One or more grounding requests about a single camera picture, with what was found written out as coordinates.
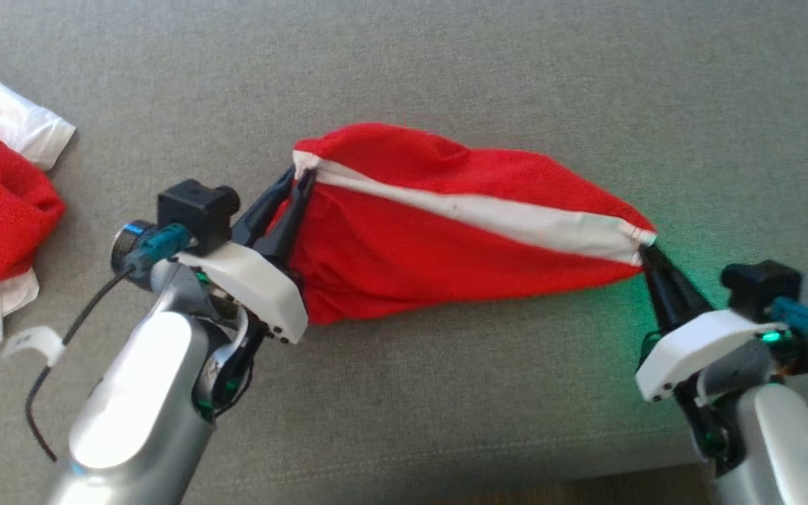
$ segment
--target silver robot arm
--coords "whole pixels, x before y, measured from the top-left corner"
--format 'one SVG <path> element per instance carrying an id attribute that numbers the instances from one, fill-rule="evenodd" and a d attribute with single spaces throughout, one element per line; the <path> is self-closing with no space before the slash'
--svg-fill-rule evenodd
<path id="1" fill-rule="evenodd" d="M 189 181 L 161 193 L 157 226 L 134 221 L 118 233 L 112 269 L 121 274 L 132 265 L 131 281 L 158 298 L 74 422 L 69 454 L 58 458 L 45 503 L 182 501 L 215 420 L 245 393 L 263 339 L 297 343 L 307 327 L 288 258 L 314 177 L 305 175 L 295 188 L 293 182 L 286 173 L 269 189 L 231 231 L 233 242 L 212 234 L 211 211 L 222 196 Z M 266 233 L 290 193 L 288 208 Z M 180 211 L 163 214 L 171 199 L 180 201 Z M 217 221 L 225 219 L 218 230 L 229 232 L 228 216 L 237 208 L 218 212 Z M 209 220 L 196 219 L 202 215 Z M 184 237 L 176 224 L 188 237 L 171 239 Z"/>
<path id="2" fill-rule="evenodd" d="M 808 505 L 808 405 L 783 385 L 808 373 L 800 273 L 731 265 L 730 308 L 716 311 L 660 249 L 642 258 L 660 325 L 635 374 L 644 399 L 679 403 L 722 505 Z"/>

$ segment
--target black cable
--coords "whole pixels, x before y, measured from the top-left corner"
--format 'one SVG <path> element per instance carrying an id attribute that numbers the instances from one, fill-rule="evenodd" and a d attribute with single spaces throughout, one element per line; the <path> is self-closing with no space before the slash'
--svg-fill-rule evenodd
<path id="1" fill-rule="evenodd" d="M 86 321 L 89 314 L 93 312 L 93 308 L 95 308 L 95 306 L 102 301 L 102 298 L 105 297 L 105 295 L 108 294 L 108 292 L 112 290 L 115 285 L 118 285 L 118 283 L 125 279 L 126 276 L 128 276 L 132 271 L 132 268 L 126 269 L 125 272 L 115 275 L 112 279 L 110 279 L 110 281 L 106 282 L 102 288 L 100 288 L 99 292 L 96 293 L 91 300 L 89 300 L 89 303 L 86 304 L 86 307 L 83 308 L 83 311 L 81 311 L 79 316 L 74 319 L 74 323 L 70 325 L 70 329 L 67 330 L 65 338 L 61 339 L 61 343 L 63 345 L 67 346 L 68 343 L 70 343 L 70 341 L 74 338 L 74 335 L 76 335 L 77 330 L 80 329 L 80 326 L 83 325 L 83 322 Z M 39 447 L 45 451 L 48 459 L 55 462 L 58 460 L 58 457 L 55 456 L 55 451 L 48 446 L 46 439 L 42 436 L 42 432 L 39 431 L 39 427 L 36 425 L 35 419 L 33 419 L 33 400 L 36 399 L 36 395 L 39 393 L 39 388 L 42 387 L 42 383 L 46 380 L 48 373 L 51 371 L 52 367 L 45 367 L 41 372 L 39 372 L 39 377 L 36 377 L 33 387 L 29 390 L 29 393 L 27 393 L 27 400 L 23 405 L 23 415 L 27 420 L 27 424 L 29 425 L 29 430 L 33 434 L 33 438 L 36 439 L 36 444 L 39 444 Z"/>
<path id="2" fill-rule="evenodd" d="M 46 377 L 48 377 L 48 372 L 51 371 L 51 367 L 45 367 L 41 372 L 39 372 L 39 377 L 36 377 L 33 387 L 29 390 L 29 394 L 27 394 L 27 400 L 25 403 L 23 403 L 23 417 L 25 417 L 27 420 L 29 431 L 32 432 L 33 438 L 36 439 L 36 444 L 39 444 L 39 447 L 42 447 L 42 450 L 45 451 L 46 456 L 48 456 L 48 459 L 51 459 L 52 463 L 55 463 L 55 461 L 58 460 L 58 457 L 55 456 L 55 451 L 48 446 L 46 439 L 42 437 L 42 433 L 39 431 L 39 426 L 36 425 L 36 421 L 33 419 L 33 400 L 36 398 L 36 393 L 39 392 L 39 388 L 42 387 L 43 381 L 45 381 Z"/>

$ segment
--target cable tag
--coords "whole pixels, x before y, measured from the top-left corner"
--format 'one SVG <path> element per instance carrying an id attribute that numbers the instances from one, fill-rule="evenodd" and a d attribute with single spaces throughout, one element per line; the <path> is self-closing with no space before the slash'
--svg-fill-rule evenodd
<path id="1" fill-rule="evenodd" d="M 6 343 L 6 348 L 2 351 L 2 357 L 8 358 L 10 355 L 23 349 L 36 349 L 48 358 L 49 367 L 57 363 L 58 358 L 65 351 L 61 337 L 48 326 L 36 326 L 28 330 L 23 330 L 18 335 L 12 336 Z"/>

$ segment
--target white stripe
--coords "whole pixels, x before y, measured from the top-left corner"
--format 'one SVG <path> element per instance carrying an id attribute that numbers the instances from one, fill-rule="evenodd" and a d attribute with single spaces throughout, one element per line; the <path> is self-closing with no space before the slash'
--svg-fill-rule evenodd
<path id="1" fill-rule="evenodd" d="M 445 195 L 391 186 L 304 151 L 294 151 L 292 159 L 296 179 L 305 170 L 317 168 L 318 182 L 409 205 L 559 253 L 639 266 L 638 246 L 653 243 L 657 238 L 654 232 L 612 215 L 559 210 L 484 195 Z"/>

